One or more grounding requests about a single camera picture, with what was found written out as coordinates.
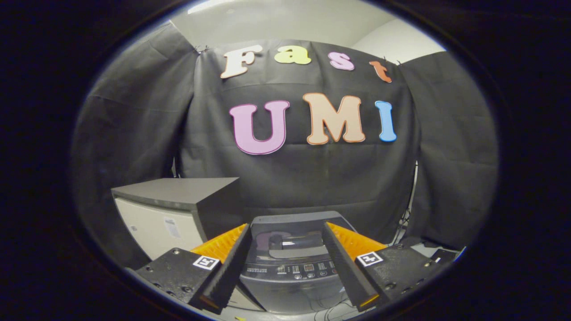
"ceiling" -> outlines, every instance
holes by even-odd
[[[216,5],[191,14],[187,8],[171,18],[195,47],[255,39],[298,39],[352,47],[374,29],[395,19],[360,0],[208,2]]]

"letter m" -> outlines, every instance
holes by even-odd
[[[307,137],[309,144],[322,145],[329,141],[324,126],[327,126],[335,142],[341,138],[343,127],[345,127],[343,139],[346,142],[358,143],[365,140],[359,113],[361,99],[358,97],[343,97],[338,111],[324,94],[308,93],[303,95],[303,100],[309,103],[311,110],[311,135]]]

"washing machine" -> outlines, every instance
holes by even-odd
[[[240,281],[275,314],[331,308],[347,298],[321,238],[325,221],[354,231],[336,211],[258,216]]]

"black fabric backdrop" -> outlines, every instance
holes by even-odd
[[[399,66],[421,123],[406,236],[461,249],[478,233],[498,180],[498,141],[485,98],[448,52]]]
[[[251,45],[264,50],[248,71],[220,79],[223,54]],[[277,63],[276,49],[285,45],[305,47],[312,62]],[[327,58],[332,51],[349,55],[356,68],[332,67]],[[148,258],[116,211],[110,188],[171,176],[177,155],[181,177],[239,176],[246,220],[336,210],[358,232],[388,243],[408,205],[414,164],[420,158],[407,233],[459,247],[485,216],[492,192],[487,182],[493,177],[482,174],[495,175],[497,153],[486,145],[493,142],[489,123],[481,127],[471,122],[489,114],[468,75],[446,53],[423,58],[396,66],[308,41],[244,42],[199,55],[176,28],[163,25],[118,55],[87,96],[72,154],[79,213],[119,264],[146,264]],[[369,61],[380,61],[392,83],[382,81]],[[456,87],[439,87],[439,79]],[[345,95],[359,97],[365,141],[330,139],[325,145],[309,145],[311,116],[302,96],[311,92],[325,94],[335,108]],[[284,146],[268,155],[240,151],[229,109],[257,105],[254,134],[263,140],[271,135],[270,113],[263,106],[275,100],[290,102]],[[394,142],[379,139],[377,100],[393,106]],[[474,169],[480,163],[489,165],[487,171]]]
[[[224,53],[253,45],[263,51],[242,75],[222,80]],[[281,46],[308,50],[307,65],[278,63]],[[331,66],[327,55],[347,54],[352,71]],[[379,61],[356,50],[309,41],[251,41],[226,45],[200,55],[195,70],[195,95],[190,104],[180,144],[181,177],[239,176],[246,221],[259,215],[294,214],[335,210],[358,232],[387,243],[405,211],[413,183],[419,132],[412,97],[396,65],[383,62],[392,78],[381,80],[370,61]],[[365,141],[347,143],[331,138],[324,145],[310,145],[311,113],[302,100],[306,93],[323,93],[335,109],[343,96],[361,99],[360,117]],[[236,146],[229,109],[251,103],[254,136],[271,136],[269,101],[286,100],[286,139],[278,151],[250,155]],[[393,105],[397,139],[382,142],[375,101]]]
[[[110,188],[167,176],[197,56],[172,24],[161,26],[113,60],[79,115],[71,153],[76,205],[121,265],[138,268],[149,258],[125,227]]]

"blue letter i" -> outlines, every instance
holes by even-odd
[[[379,109],[379,113],[381,114],[381,134],[379,135],[379,138],[383,142],[394,142],[396,140],[396,134],[392,127],[391,104],[388,102],[376,101],[375,107]]]

